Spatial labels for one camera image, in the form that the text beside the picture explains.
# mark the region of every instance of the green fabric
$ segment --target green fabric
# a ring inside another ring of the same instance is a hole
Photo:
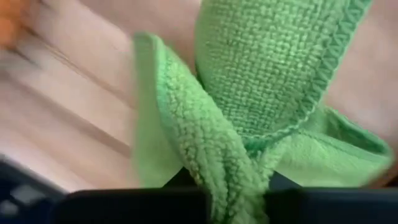
[[[376,136],[322,95],[370,0],[203,0],[201,83],[156,36],[135,36],[143,187],[185,166],[212,194],[214,223],[263,223],[276,170],[303,186],[357,187],[392,162]]]

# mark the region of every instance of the black object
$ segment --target black object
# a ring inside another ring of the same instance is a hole
[[[0,223],[46,223],[52,207],[64,196],[33,173],[0,156]],[[24,201],[25,197],[34,200]]]
[[[164,187],[194,187],[196,183],[189,171],[186,168],[182,168]],[[285,190],[285,189],[297,189],[301,188],[299,184],[289,180],[278,172],[275,172],[269,183],[271,190]]]
[[[396,189],[293,189],[265,197],[270,224],[398,223]]]
[[[208,223],[210,199],[198,188],[92,190],[69,195],[53,224]]]
[[[264,196],[270,224],[398,223],[398,190],[303,188],[279,173]],[[161,189],[71,194],[53,213],[64,223],[209,223],[211,200],[182,169]]]
[[[398,176],[393,178],[388,184],[387,187],[398,187]]]

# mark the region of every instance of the folded cloth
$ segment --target folded cloth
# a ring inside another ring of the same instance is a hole
[[[200,82],[160,38],[134,38],[135,164],[143,187],[182,166],[213,200],[213,223],[264,223],[274,171],[302,186],[357,187],[387,169],[379,138],[322,105],[370,0],[203,0]]]

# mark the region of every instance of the textured fabric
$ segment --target textured fabric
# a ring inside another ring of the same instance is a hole
[[[303,186],[357,187],[386,169],[382,140],[320,104],[369,2],[204,0],[201,84],[158,37],[137,35],[143,186],[185,166],[211,192],[214,223],[264,223],[275,170]]]

